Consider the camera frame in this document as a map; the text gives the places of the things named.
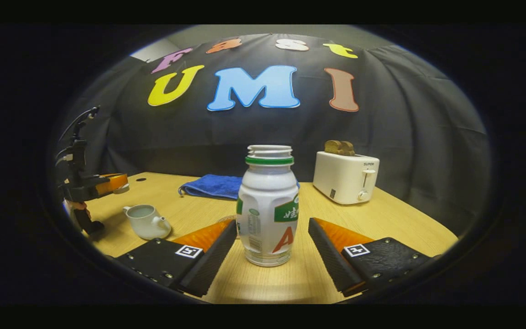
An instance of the toaster knob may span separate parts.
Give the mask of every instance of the toaster knob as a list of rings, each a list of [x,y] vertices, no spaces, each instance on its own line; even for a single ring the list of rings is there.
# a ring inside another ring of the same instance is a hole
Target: toaster knob
[[[367,192],[367,191],[361,191],[358,194],[358,199],[361,200],[361,201],[367,200],[368,197],[369,197],[369,192]]]

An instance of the yellow letter u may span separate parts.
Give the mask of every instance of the yellow letter u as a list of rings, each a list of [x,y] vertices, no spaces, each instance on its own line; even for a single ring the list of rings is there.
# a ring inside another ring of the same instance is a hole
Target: yellow letter u
[[[168,85],[171,78],[175,77],[177,73],[170,73],[157,79],[155,81],[155,86],[152,89],[152,92],[150,92],[150,96],[147,100],[148,104],[151,106],[161,106],[183,95],[184,92],[188,90],[188,87],[190,87],[190,84],[192,83],[192,80],[194,80],[198,70],[202,69],[203,67],[204,65],[196,65],[184,69],[184,71],[182,71],[182,80],[180,81],[178,87],[167,94],[164,94],[163,90],[165,90],[165,87]]]

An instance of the black border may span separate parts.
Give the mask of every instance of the black border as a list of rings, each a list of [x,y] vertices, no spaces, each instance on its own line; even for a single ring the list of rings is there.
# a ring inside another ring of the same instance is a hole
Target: black border
[[[470,96],[497,166],[485,219],[460,243],[422,273],[353,302],[526,304],[526,25],[362,27],[425,58]],[[57,131],[50,123],[90,79],[183,28],[0,25],[0,304],[197,302],[115,271],[55,220],[42,175]]]

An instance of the bottle label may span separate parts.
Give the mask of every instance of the bottle label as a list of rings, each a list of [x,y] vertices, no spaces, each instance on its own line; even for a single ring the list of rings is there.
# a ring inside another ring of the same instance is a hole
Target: bottle label
[[[248,215],[247,223],[249,225],[249,234],[259,237],[261,235],[261,219],[259,218],[259,212],[256,213],[256,215],[254,212]]]
[[[298,220],[299,196],[296,194],[293,200],[275,208],[274,222],[293,222]]]
[[[242,200],[241,200],[241,198],[238,198],[238,200],[237,200],[237,214],[238,215],[242,214]]]

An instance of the blue letter m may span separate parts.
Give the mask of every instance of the blue letter m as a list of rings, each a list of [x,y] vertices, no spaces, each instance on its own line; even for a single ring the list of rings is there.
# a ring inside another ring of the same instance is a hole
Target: blue letter m
[[[297,107],[300,101],[294,97],[294,89],[292,88],[292,73],[297,70],[293,66],[273,65],[265,69],[256,79],[253,79],[240,67],[221,69],[215,73],[220,78],[215,100],[206,108],[209,111],[232,109],[235,102],[230,99],[231,90],[234,90],[234,94],[242,106],[249,107],[263,88],[265,88],[265,97],[259,101],[260,106]]]

